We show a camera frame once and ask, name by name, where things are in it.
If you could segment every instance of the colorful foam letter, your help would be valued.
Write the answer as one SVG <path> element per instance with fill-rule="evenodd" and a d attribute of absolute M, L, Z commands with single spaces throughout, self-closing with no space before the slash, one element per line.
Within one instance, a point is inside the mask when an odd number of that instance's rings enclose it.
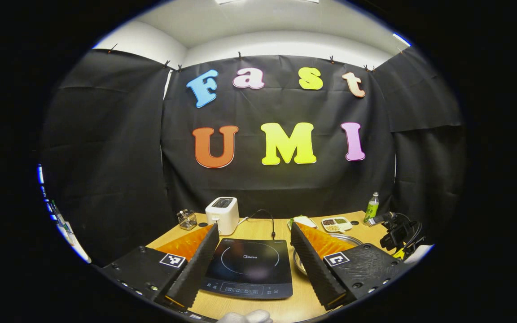
<path fill-rule="evenodd" d="M 359 98 L 363 98 L 365 96 L 366 92 L 359 88 L 359 83 L 362 81 L 357 78 L 353 72 L 346 73 L 342 78 L 346 80 L 348 88 L 350 88 L 352 94 Z"/>
<path fill-rule="evenodd" d="M 254 90 L 258 90 L 259 88 L 264 87 L 263 82 L 263 72 L 259 70 L 258 68 L 242 68 L 241 70 L 237 71 L 237 74 L 240 76 L 237 76 L 232 80 L 232 85 L 240 88 L 254 88 Z"/>
<path fill-rule="evenodd" d="M 348 145 L 346 160 L 363 160 L 366 155 L 360 147 L 360 125 L 356 122 L 345 122 L 340 127 L 346 131 L 346 143 Z"/>
<path fill-rule="evenodd" d="M 207 168 L 221 168 L 227 166 L 234 158 L 234 134 L 237 126 L 223 126 L 219 129 L 223 134 L 223 154 L 220 157 L 211 156 L 211 135 L 213 128 L 200 127 L 193 130 L 195 136 L 195 159 L 201 166 Z"/>
<path fill-rule="evenodd" d="M 322 80 L 320 71 L 314 67 L 303 67 L 298 70 L 298 76 L 300 80 L 298 83 L 306 90 L 320 90 L 322 88 Z"/>
<path fill-rule="evenodd" d="M 290 138 L 287 137 L 287 134 L 278 123 L 265 123 L 260 129 L 264 131 L 267 138 L 267 153 L 265 158 L 263 158 L 264 165 L 278 165 L 280 163 L 280 158 L 276 156 L 277 148 L 287 164 L 291 162 L 295 150 L 295 163 L 316 163 L 316 156 L 312 153 L 310 134 L 314 126 L 311 123 L 296 123 Z"/>
<path fill-rule="evenodd" d="M 219 72 L 210 70 L 187 83 L 187 87 L 190 87 L 195 93 L 197 108 L 201 108 L 217 98 L 217 94 L 211 93 L 209 90 L 217 90 L 217 82 L 213 78 L 218 75 Z"/>

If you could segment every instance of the black fabric curtain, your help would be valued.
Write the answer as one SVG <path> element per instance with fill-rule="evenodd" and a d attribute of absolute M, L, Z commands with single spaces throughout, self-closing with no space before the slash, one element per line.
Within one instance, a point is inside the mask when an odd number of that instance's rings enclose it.
<path fill-rule="evenodd" d="M 423 223 L 435 243 L 454 214 L 466 170 L 456 95 L 415 47 L 376 68 L 396 146 L 392 211 Z"/>
<path fill-rule="evenodd" d="M 168 73 L 145 57 L 93 50 L 50 104 L 41 140 L 45 188 L 98 266 L 176 224 L 159 145 Z"/>
<path fill-rule="evenodd" d="M 299 84 L 302 67 L 317 68 L 323 86 L 305 90 Z M 264 73 L 264 87 L 237 88 L 233 79 L 242 68 Z M 201 108 L 187 87 L 189 81 L 215 70 L 217 98 Z M 345 79 L 353 72 L 366 91 L 358 98 Z M 380 194 L 380 211 L 387 211 L 394 186 L 394 141 L 386 105 L 371 72 L 349 64 L 312 57 L 263 56 L 224 59 L 172 72 L 164 100 L 162 151 L 174 210 L 205 207 L 219 196 L 238 199 L 240 215 L 267 209 L 275 218 L 322 216 L 365 210 L 373 192 Z M 314 164 L 281 161 L 264 165 L 264 123 L 279 123 L 290 136 L 298 122 L 312 123 Z M 365 159 L 346 160 L 343 122 L 359 123 Z M 195 159 L 193 130 L 211 127 L 210 153 L 221 156 L 219 128 L 235 125 L 234 158 L 223 168 L 205 168 Z M 259 213 L 257 217 L 268 217 Z"/>

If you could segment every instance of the white wall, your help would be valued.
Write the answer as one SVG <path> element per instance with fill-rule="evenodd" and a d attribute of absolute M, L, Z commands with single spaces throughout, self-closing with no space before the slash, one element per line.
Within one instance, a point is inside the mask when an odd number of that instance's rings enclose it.
<path fill-rule="evenodd" d="M 115 49 L 147 57 L 160 63 L 171 60 L 170 67 L 178 68 L 183 63 L 187 48 L 170 35 L 139 21 L 131 21 L 115 29 L 94 48 Z"/>
<path fill-rule="evenodd" d="M 226 37 L 187 51 L 183 67 L 230 57 L 294 55 L 318 57 L 363 67 L 384 63 L 391 54 L 350 39 L 307 31 L 265 31 Z"/>

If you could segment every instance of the hand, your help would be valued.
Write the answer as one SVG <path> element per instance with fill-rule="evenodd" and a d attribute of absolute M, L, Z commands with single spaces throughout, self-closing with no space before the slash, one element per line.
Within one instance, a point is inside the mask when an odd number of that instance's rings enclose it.
<path fill-rule="evenodd" d="M 271 315 L 265 310 L 252 311 L 247 315 L 228 312 L 217 323 L 273 323 Z"/>

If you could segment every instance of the blue letter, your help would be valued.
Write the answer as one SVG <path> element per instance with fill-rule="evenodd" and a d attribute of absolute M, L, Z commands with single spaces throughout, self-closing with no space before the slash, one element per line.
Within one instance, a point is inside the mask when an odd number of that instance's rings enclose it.
<path fill-rule="evenodd" d="M 217 98 L 217 94 L 211 93 L 209 90 L 217 90 L 217 82 L 211 78 L 218 75 L 219 72 L 210 70 L 187 83 L 187 87 L 190 87 L 195 93 L 195 97 L 197 98 L 197 108 L 200 108 Z"/>

